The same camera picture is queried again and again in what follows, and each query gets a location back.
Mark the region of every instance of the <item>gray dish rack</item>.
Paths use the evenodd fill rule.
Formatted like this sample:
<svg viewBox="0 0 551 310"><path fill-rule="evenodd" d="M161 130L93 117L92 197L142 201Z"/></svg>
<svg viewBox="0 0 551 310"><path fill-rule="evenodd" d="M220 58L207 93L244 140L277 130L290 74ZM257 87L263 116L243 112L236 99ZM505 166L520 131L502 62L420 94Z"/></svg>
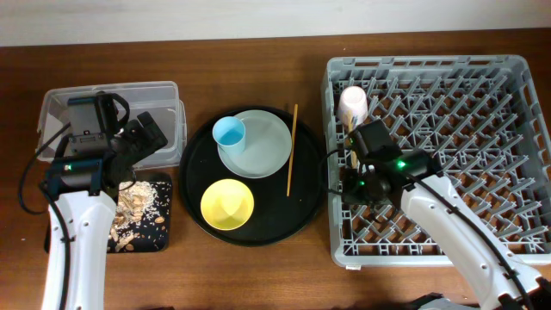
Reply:
<svg viewBox="0 0 551 310"><path fill-rule="evenodd" d="M342 190L350 165L336 117L348 86L368 96L404 152L435 153L465 203L528 264L551 263L551 141L526 60L520 56L349 57L331 59L321 86L328 183ZM346 205L328 195L331 256L362 266L451 265L442 250L392 206Z"/></svg>

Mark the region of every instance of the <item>white wall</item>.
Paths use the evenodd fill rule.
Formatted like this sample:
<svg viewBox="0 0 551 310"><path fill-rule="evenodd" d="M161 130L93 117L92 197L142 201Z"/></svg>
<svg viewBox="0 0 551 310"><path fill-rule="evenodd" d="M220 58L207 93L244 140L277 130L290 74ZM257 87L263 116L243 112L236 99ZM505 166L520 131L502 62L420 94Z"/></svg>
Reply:
<svg viewBox="0 0 551 310"><path fill-rule="evenodd" d="M0 46L534 27L550 0L0 0Z"/></svg>

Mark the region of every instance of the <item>wooden stick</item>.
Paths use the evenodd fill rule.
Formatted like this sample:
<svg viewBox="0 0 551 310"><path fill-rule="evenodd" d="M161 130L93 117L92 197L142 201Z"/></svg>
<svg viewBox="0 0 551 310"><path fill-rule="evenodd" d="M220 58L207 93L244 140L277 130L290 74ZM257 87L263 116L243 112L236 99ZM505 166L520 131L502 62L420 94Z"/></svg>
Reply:
<svg viewBox="0 0 551 310"><path fill-rule="evenodd" d="M294 155L294 136L296 135L296 119L299 115L299 105L294 105L294 114L293 114L293 133L291 135L291 140L293 144L291 146L291 158L289 159L289 175L287 177L287 197L291 193L291 175L293 174L293 155Z"/></svg>

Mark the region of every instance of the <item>nut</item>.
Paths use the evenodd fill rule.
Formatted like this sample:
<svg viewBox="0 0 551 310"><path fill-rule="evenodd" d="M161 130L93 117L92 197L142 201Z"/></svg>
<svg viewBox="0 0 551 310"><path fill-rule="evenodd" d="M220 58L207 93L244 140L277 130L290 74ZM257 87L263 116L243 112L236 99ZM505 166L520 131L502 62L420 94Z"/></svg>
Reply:
<svg viewBox="0 0 551 310"><path fill-rule="evenodd" d="M119 235L117 234L117 231L111 227L111 237L113 237L113 240L115 242L119 241Z"/></svg>
<svg viewBox="0 0 551 310"><path fill-rule="evenodd" d="M117 216L115 216L115 225L119 226L122 223L124 223L124 216L123 215L119 216L117 214Z"/></svg>

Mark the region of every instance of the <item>chopstick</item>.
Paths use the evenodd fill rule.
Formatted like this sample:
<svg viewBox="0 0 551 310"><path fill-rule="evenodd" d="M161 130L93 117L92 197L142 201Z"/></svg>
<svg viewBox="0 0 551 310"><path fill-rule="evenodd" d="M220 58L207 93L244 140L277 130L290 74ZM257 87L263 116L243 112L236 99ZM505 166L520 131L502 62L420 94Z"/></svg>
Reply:
<svg viewBox="0 0 551 310"><path fill-rule="evenodd" d="M356 123L357 123L357 116L352 116L352 112L349 111L349 113L348 113L348 133L351 133L356 128ZM354 151L350 151L350 152L352 153L350 162L351 162L352 168L355 169L356 166L357 166L358 158L357 158L357 155Z"/></svg>
<svg viewBox="0 0 551 310"><path fill-rule="evenodd" d="M296 135L296 119L299 115L299 105L294 105L294 114L293 114L293 133L291 134L291 140L293 141L291 146L291 158L289 159L289 174L287 177L287 197L291 193L291 176L293 174L293 155L294 155L294 136Z"/></svg>

